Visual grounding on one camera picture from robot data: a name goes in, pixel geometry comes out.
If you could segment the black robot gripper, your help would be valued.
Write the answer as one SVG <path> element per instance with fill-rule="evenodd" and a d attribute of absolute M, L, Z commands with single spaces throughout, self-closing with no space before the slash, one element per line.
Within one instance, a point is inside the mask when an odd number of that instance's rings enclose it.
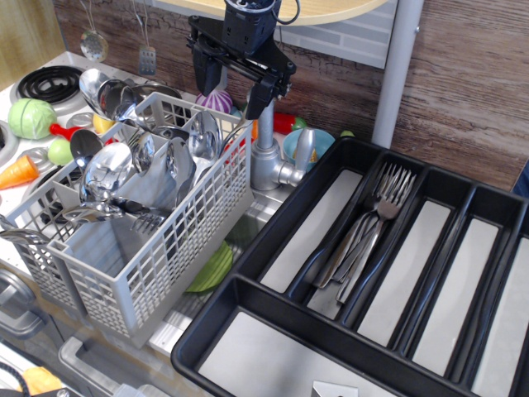
<path fill-rule="evenodd" d="M 296 65 L 276 46 L 280 1 L 226 1 L 223 20 L 192 15 L 188 47 L 198 90 L 208 96 L 221 82 L 224 67 L 257 82 L 250 91 L 245 117 L 255 120 L 290 84 Z"/>

